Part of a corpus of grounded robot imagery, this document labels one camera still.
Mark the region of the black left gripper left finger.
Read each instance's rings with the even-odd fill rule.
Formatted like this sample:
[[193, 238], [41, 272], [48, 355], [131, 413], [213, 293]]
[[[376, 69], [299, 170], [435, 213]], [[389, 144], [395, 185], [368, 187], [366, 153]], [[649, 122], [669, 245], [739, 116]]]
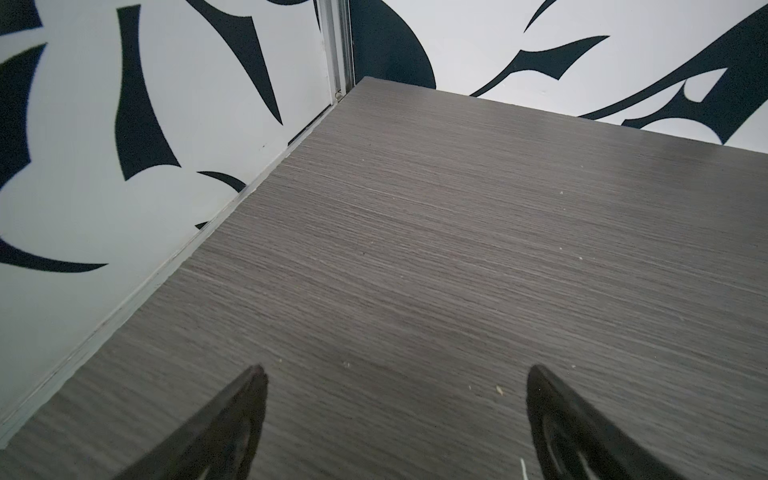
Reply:
[[246, 368], [119, 479], [246, 479], [266, 416], [268, 376]]

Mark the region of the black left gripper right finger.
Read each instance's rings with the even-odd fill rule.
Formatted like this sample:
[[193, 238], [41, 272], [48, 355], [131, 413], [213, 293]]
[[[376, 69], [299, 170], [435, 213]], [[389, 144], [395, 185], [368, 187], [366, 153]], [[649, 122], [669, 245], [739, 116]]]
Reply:
[[680, 479], [542, 364], [526, 381], [533, 445], [546, 479]]

